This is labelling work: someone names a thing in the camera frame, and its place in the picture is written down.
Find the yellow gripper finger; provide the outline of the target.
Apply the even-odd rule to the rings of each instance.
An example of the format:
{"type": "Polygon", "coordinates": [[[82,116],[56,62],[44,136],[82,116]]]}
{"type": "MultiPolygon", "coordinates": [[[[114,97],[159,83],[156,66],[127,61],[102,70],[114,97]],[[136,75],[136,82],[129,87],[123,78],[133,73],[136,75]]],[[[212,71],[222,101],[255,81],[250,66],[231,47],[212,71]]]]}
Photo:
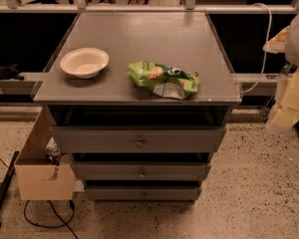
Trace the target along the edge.
{"type": "Polygon", "coordinates": [[[284,133],[299,121],[299,68],[279,78],[274,100],[266,128],[271,133],[284,133]]]}
{"type": "Polygon", "coordinates": [[[275,37],[264,44],[263,50],[272,54],[284,53],[288,30],[289,27],[282,29],[275,37]]]}

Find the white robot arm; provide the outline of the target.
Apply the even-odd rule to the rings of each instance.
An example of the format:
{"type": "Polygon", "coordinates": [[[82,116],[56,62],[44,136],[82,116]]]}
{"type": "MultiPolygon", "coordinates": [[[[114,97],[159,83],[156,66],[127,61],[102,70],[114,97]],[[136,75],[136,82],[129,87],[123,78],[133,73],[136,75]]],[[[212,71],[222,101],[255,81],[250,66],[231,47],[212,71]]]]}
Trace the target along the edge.
{"type": "Polygon", "coordinates": [[[289,26],[282,29],[263,46],[268,53],[283,53],[286,61],[296,67],[289,76],[280,76],[275,94],[275,104],[271,108],[267,129],[282,133],[299,121],[299,13],[289,26]]]}

